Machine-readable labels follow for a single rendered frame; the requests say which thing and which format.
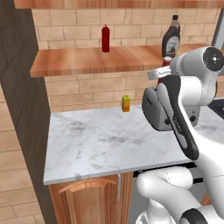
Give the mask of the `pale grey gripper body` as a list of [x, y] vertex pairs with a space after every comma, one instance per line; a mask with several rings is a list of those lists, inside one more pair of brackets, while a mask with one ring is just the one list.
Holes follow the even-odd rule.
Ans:
[[154, 70], [150, 70], [148, 74], [149, 80], [156, 80], [165, 77], [166, 75], [170, 75], [172, 70], [169, 66], [163, 66]]

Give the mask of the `red bottle with white cap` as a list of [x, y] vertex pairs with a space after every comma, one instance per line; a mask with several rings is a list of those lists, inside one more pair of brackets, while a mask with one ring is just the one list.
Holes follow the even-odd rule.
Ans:
[[[165, 56], [165, 57], [164, 57], [164, 62], [163, 62], [162, 67], [169, 66], [170, 63], [171, 63], [171, 61], [172, 61], [172, 58], [171, 58], [171, 57], [169, 57], [169, 56]], [[157, 81], [157, 84], [158, 84], [159, 82], [161, 82], [162, 79], [163, 79], [163, 78], [159, 78], [158, 81]]]

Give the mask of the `brown syrup bottle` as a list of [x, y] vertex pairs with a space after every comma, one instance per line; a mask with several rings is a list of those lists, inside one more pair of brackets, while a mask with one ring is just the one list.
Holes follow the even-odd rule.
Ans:
[[171, 25], [165, 33], [162, 41], [162, 56], [174, 58], [180, 44], [180, 23], [179, 16], [172, 16]]

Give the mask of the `red ketchup bottle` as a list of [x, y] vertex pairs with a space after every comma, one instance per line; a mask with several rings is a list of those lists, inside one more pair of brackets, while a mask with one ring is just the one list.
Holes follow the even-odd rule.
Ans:
[[109, 52], [109, 28], [106, 25], [101, 29], [101, 49], [104, 53]]

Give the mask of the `wooden overhead cabinet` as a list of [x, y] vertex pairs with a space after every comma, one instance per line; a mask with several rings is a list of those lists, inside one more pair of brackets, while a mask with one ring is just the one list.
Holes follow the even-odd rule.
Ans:
[[224, 0], [14, 0], [16, 9], [224, 8]]

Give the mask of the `dark tall cabinet panel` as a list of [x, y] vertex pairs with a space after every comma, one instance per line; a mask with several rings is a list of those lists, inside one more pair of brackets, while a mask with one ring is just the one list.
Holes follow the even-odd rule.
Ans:
[[32, 12], [0, 0], [0, 224], [58, 224], [43, 184], [46, 84], [30, 76], [38, 50]]

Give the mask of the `wooden base cabinet door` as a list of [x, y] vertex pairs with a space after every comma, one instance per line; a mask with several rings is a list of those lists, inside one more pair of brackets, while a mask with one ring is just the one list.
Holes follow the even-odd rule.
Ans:
[[129, 224], [133, 172], [49, 185], [58, 224]]

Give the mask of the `silver toaster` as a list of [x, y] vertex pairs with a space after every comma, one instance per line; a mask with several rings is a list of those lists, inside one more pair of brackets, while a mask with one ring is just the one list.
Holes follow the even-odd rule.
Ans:
[[[161, 106], [154, 87], [147, 87], [143, 93], [142, 110], [150, 125], [157, 131], [170, 131], [172, 126]], [[200, 107], [185, 107], [192, 126], [196, 126], [200, 116]]]

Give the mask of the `yellow green carton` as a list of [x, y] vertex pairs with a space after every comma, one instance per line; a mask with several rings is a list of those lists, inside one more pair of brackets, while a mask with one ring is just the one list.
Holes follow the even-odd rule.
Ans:
[[130, 97], [128, 95], [124, 95], [122, 97], [122, 111], [123, 112], [130, 111]]

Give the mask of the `black hob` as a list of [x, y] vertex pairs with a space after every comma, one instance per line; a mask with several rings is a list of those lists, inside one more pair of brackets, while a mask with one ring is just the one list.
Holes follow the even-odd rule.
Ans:
[[224, 99], [213, 100], [208, 107], [224, 120]]

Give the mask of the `grey range hood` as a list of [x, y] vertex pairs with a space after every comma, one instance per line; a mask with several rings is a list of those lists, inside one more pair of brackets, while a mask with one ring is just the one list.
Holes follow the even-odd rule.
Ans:
[[212, 46], [224, 51], [224, 8], [220, 9], [219, 19], [213, 35]]

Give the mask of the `grey dishwasher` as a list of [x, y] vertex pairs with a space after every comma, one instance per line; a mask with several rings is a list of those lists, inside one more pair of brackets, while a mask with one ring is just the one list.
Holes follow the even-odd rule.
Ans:
[[[183, 166], [187, 168], [193, 176], [193, 185], [190, 189], [190, 192], [193, 196], [201, 202], [204, 198], [204, 195], [207, 191], [200, 171], [194, 162], [184, 163], [184, 164], [174, 164], [173, 167]], [[134, 171], [133, 173], [133, 184], [132, 184], [132, 191], [131, 191], [131, 202], [129, 208], [129, 224], [136, 224], [136, 220], [138, 216], [144, 211], [147, 206], [147, 199], [142, 197], [137, 190], [137, 177], [139, 174], [143, 172], [148, 172], [149, 169]]]

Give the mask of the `wooden wall shelf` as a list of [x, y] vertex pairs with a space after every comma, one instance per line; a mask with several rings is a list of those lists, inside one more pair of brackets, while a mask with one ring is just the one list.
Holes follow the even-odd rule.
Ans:
[[47, 49], [38, 51], [31, 77], [146, 71], [162, 64], [160, 45]]

